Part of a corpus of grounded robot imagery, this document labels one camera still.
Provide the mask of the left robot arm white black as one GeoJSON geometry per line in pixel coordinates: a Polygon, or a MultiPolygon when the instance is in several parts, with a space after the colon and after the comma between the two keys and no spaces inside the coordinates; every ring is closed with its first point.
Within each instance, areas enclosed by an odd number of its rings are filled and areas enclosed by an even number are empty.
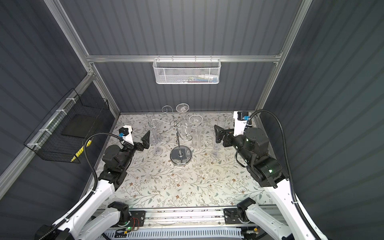
{"type": "Polygon", "coordinates": [[[52,225],[41,226],[35,233],[36,240],[95,240],[113,226],[124,232],[139,226],[140,222],[131,215],[129,206],[120,202],[109,204],[99,216],[92,218],[99,206],[124,182],[135,152],[150,147],[150,132],[140,142],[135,142],[132,131],[131,126],[120,128],[114,138],[121,144],[106,148],[102,157],[104,170],[97,175],[95,169],[91,169],[95,180],[93,188],[52,225]]]}

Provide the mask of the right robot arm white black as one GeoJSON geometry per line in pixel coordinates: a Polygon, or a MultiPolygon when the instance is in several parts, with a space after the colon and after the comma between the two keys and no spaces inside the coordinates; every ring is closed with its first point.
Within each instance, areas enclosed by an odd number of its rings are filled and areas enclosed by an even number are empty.
{"type": "Polygon", "coordinates": [[[325,240],[327,236],[316,226],[298,197],[291,191],[291,182],[283,167],[268,153],[269,139],[259,128],[248,128],[243,134],[215,125],[217,143],[234,147],[245,160],[243,166],[251,177],[269,193],[284,217],[285,223],[264,211],[247,198],[237,205],[239,219],[252,222],[275,240],[325,240]]]}

